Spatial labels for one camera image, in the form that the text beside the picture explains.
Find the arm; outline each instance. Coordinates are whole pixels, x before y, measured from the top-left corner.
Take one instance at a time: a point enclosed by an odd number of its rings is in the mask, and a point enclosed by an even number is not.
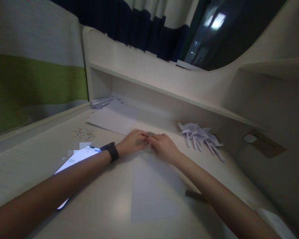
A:
[[[217,179],[182,154],[166,135],[147,139],[156,157],[177,167],[204,195],[223,222],[239,238],[280,237],[243,201]]]
[[[147,136],[144,131],[133,130],[116,145],[119,156],[142,149],[144,144],[138,141]],[[24,238],[110,162],[110,153],[102,151],[49,177],[1,206],[0,238]]]

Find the window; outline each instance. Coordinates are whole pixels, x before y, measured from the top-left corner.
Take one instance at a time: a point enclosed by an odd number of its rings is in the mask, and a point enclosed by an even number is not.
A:
[[[204,70],[224,67],[261,35],[286,0],[200,0],[180,61]]]

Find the forearm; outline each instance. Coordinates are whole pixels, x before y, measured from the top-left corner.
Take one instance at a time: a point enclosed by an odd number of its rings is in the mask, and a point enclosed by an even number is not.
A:
[[[250,207],[191,159],[182,155],[175,166],[239,238],[280,238]]]
[[[49,177],[0,207],[0,238],[23,238],[111,161],[107,150]]]

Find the person's right hand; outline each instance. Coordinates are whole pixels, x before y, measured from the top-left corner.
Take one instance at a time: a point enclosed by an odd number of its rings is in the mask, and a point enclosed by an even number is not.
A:
[[[169,164],[175,165],[177,160],[183,156],[174,142],[166,134],[157,134],[153,137],[148,137],[146,141],[151,143],[156,157]]]

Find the hand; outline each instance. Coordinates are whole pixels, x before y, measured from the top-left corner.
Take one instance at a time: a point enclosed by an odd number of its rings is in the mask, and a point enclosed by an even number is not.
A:
[[[169,164],[175,165],[184,156],[166,134],[157,134],[153,137],[148,137],[146,141],[151,143],[156,157]]]
[[[147,145],[140,141],[144,141],[148,136],[145,131],[134,129],[120,143],[115,145],[119,156],[123,157],[124,155],[132,154],[146,148]]]

